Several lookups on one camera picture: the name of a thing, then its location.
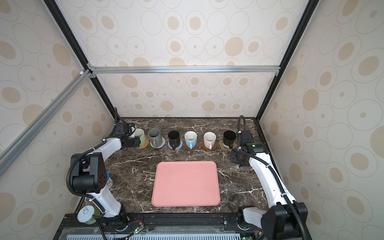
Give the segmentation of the woven tan round coaster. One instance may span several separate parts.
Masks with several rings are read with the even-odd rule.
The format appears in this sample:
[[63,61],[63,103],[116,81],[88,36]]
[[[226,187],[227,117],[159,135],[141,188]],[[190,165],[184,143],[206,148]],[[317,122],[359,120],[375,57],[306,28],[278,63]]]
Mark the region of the woven tan round coaster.
[[142,146],[139,146],[138,149],[145,149],[149,145],[150,141],[147,140]]

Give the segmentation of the light green mug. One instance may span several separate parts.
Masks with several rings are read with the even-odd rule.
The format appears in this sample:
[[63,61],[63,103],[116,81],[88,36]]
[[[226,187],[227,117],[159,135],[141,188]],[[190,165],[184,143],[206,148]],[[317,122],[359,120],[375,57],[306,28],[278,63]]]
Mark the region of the light green mug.
[[142,146],[147,140],[149,140],[143,129],[136,129],[135,130],[135,137],[139,137],[139,140],[140,140],[139,146]]

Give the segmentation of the brown paw shaped coaster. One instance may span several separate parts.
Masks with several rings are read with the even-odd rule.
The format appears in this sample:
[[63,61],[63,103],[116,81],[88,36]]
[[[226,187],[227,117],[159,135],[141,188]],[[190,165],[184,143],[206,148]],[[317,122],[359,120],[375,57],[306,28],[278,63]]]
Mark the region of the brown paw shaped coaster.
[[[232,148],[226,148],[225,147],[225,145],[223,143],[223,140],[219,141],[219,145],[220,145],[221,150],[224,151],[224,152],[231,152],[232,151]],[[237,148],[237,143],[233,142],[232,147],[234,147],[236,149]]]

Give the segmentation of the black mug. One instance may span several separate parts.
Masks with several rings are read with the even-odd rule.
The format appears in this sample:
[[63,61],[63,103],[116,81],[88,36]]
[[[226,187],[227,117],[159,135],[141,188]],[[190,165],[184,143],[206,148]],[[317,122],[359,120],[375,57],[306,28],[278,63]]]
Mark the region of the black mug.
[[237,134],[234,131],[227,130],[223,134],[223,146],[226,149],[232,149],[236,141]]
[[182,141],[180,137],[180,133],[178,131],[170,131],[168,133],[168,139],[173,148],[178,146]]

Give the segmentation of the grey mug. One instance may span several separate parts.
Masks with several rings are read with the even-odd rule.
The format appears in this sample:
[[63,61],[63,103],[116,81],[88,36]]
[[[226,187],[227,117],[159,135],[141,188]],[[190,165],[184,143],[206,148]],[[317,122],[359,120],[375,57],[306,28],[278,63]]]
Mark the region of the grey mug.
[[155,147],[158,147],[162,143],[161,131],[157,128],[150,129],[148,132],[149,140]]

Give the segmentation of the light grey woven coaster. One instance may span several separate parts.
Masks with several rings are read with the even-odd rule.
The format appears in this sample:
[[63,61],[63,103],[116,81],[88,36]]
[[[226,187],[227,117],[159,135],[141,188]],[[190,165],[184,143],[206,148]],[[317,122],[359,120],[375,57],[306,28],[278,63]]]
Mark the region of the light grey woven coaster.
[[165,143],[166,143],[166,140],[165,140],[164,138],[162,138],[162,143],[161,143],[158,147],[155,147],[155,146],[152,144],[151,141],[150,141],[150,146],[151,146],[152,148],[154,148],[154,149],[160,149],[160,148],[162,148],[162,147],[165,145]]

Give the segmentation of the white pink mug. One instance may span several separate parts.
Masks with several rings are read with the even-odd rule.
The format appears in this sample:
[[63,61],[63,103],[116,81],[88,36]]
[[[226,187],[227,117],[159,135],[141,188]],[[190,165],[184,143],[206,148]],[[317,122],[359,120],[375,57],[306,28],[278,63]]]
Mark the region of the white pink mug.
[[213,132],[206,132],[204,134],[204,142],[203,143],[205,143],[207,148],[211,149],[212,146],[215,144],[216,139],[217,139],[216,134],[214,134]]

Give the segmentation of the blue mug white inside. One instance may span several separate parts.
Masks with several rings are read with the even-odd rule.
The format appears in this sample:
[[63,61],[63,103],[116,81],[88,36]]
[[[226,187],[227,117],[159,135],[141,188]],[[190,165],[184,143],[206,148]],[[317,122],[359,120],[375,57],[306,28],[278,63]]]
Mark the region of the blue mug white inside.
[[197,145],[197,133],[188,131],[185,133],[185,143],[188,149],[192,150]]

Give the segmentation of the brown wooden coaster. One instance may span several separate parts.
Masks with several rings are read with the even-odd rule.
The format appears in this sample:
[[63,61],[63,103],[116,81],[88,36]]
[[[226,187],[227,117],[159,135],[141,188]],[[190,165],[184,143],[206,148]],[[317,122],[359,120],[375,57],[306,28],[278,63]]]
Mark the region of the brown wooden coaster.
[[215,142],[215,144],[214,144],[214,145],[212,146],[212,148],[210,149],[210,148],[207,148],[207,147],[206,147],[205,143],[202,143],[202,148],[203,148],[206,152],[212,152],[212,151],[215,151],[216,148],[217,148],[217,146],[218,146],[218,143]]
[[195,151],[195,150],[197,150],[197,149],[199,148],[199,145],[200,145],[200,143],[197,142],[196,145],[195,145],[192,149],[190,149],[190,148],[188,147],[188,145],[187,145],[186,142],[183,143],[183,146],[184,146],[184,148],[185,148],[187,151]]

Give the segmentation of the blue grey round coaster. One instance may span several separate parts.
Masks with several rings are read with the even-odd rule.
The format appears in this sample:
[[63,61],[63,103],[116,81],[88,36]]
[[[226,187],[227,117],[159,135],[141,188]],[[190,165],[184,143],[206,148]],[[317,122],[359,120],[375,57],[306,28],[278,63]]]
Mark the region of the blue grey round coaster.
[[181,142],[178,146],[176,146],[175,148],[173,148],[170,144],[170,142],[168,142],[168,147],[171,149],[171,150],[179,150],[181,147],[183,146],[183,142]]

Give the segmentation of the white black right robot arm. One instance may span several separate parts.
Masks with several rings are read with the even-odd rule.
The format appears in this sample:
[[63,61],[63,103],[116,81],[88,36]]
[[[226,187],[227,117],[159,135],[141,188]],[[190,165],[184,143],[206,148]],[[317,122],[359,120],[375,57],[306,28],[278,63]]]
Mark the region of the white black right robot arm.
[[268,210],[244,207],[243,222],[261,229],[261,239],[310,240],[306,221],[308,209],[296,201],[278,175],[270,152],[262,142],[255,142],[251,132],[237,127],[237,146],[232,148],[230,161],[241,167],[252,167],[257,174],[268,201]]

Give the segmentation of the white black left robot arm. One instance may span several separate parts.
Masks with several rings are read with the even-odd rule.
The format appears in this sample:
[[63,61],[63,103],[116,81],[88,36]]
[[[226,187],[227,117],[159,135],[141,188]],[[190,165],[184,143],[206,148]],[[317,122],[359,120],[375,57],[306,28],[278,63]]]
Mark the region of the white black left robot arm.
[[135,136],[136,126],[124,121],[114,108],[114,125],[111,133],[98,145],[81,154],[71,157],[66,184],[71,194],[91,200],[97,206],[96,220],[104,223],[128,225],[129,218],[125,208],[107,187],[105,160],[113,153],[126,148],[140,146],[140,138]]

